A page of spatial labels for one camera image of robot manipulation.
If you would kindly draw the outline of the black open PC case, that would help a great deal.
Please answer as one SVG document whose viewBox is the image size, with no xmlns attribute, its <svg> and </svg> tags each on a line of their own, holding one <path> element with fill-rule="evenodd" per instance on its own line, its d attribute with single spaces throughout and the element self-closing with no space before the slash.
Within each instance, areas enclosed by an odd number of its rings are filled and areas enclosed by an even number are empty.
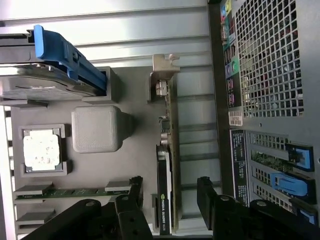
<svg viewBox="0 0 320 240">
<path fill-rule="evenodd" d="M 314 209 L 320 227 L 320 0 L 207 2 L 223 193 Z M 287 143 L 313 147 L 313 172 Z M 273 189 L 281 172 L 314 179 L 315 204 Z"/>
</svg>

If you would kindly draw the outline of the green RAM stick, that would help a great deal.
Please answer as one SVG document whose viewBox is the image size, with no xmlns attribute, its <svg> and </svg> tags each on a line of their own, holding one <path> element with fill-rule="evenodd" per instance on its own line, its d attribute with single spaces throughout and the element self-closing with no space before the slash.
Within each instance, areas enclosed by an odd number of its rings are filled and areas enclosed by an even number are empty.
<svg viewBox="0 0 320 240">
<path fill-rule="evenodd" d="M 75 188 L 61 189 L 51 188 L 42 194 L 25 194 L 15 198 L 17 201 L 22 200 L 47 200 L 47 199 L 62 199 L 62 198 L 89 198 L 89 197 L 106 197 L 121 194 L 128 194 L 129 190 L 105 191 L 104 188 Z"/>
</svg>

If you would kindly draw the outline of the silver hard disk drive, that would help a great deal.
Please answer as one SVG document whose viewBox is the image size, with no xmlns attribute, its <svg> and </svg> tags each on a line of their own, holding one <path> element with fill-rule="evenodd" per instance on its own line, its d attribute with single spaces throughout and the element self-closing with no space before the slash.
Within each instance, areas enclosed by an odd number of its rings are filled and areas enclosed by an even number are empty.
<svg viewBox="0 0 320 240">
<path fill-rule="evenodd" d="M 84 82 L 36 57 L 33 29 L 0 34 L 0 97 L 10 100 L 61 101 L 104 96 Z"/>
</svg>

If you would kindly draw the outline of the grey plastic parts rack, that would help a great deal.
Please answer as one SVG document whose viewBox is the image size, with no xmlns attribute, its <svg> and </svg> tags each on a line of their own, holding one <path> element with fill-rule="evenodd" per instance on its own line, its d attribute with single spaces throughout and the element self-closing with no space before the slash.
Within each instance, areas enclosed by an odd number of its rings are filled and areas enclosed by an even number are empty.
<svg viewBox="0 0 320 240">
<path fill-rule="evenodd" d="M 162 102 L 148 103 L 146 99 L 147 81 L 151 67 L 122 67 L 113 70 L 119 89 L 118 107 L 131 114 L 134 121 L 134 133 L 123 141 L 122 147 L 109 153 L 77 153 L 71 137 L 64 140 L 63 154 L 72 161 L 72 171 L 65 176 L 23 177 L 21 164 L 24 159 L 23 142 L 19 137 L 20 127 L 34 125 L 72 124 L 72 111 L 84 105 L 82 101 L 54 101 L 47 107 L 11 109 L 9 131 L 13 139 L 14 170 L 9 165 L 1 167 L 3 178 L 0 216 L 0 240 L 17 240 L 19 230 L 16 218 L 34 209 L 51 211 L 57 214 L 76 203 L 78 197 L 49 199 L 38 203 L 21 203 L 14 206 L 13 189 L 19 189 L 29 183 L 52 183 L 59 189 L 102 188 L 110 181 L 124 181 L 134 176 L 143 178 L 143 212 L 146 220 L 154 224 L 155 214 L 152 208 L 152 194 L 157 192 L 156 145 L 160 141 L 159 117 L 165 113 Z"/>
</svg>

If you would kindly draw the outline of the blue slot retainer clip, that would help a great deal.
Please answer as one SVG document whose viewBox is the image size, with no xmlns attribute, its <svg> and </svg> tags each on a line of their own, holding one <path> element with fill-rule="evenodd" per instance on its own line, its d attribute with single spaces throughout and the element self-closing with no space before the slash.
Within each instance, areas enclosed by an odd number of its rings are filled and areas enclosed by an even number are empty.
<svg viewBox="0 0 320 240">
<path fill-rule="evenodd" d="M 301 173 L 287 171 L 270 174 L 271 187 L 274 190 L 315 204 L 317 201 L 316 182 Z"/>
<path fill-rule="evenodd" d="M 313 172 L 315 170 L 312 146 L 286 143 L 285 150 L 288 153 L 288 161 L 293 164 L 295 168 L 305 172 Z"/>
<path fill-rule="evenodd" d="M 317 226 L 319 224 L 318 212 L 315 209 L 297 208 L 297 216 Z"/>
</svg>

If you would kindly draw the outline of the blue disk bracket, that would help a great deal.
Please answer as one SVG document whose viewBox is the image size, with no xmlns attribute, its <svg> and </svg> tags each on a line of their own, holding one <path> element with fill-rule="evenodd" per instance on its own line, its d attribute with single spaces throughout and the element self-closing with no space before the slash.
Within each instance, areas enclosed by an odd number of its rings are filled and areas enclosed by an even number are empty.
<svg viewBox="0 0 320 240">
<path fill-rule="evenodd" d="M 35 56 L 66 73 L 73 82 L 83 82 L 98 91 L 107 90 L 107 76 L 60 33 L 33 27 Z"/>
</svg>

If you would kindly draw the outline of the silver CPU chip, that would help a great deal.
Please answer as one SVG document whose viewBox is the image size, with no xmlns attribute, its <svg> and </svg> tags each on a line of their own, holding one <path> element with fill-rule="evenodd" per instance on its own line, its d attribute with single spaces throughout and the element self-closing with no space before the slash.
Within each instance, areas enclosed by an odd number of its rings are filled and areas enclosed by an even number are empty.
<svg viewBox="0 0 320 240">
<path fill-rule="evenodd" d="M 52 130 L 32 130 L 23 137 L 24 164 L 33 171 L 54 170 L 60 164 L 59 136 Z"/>
</svg>

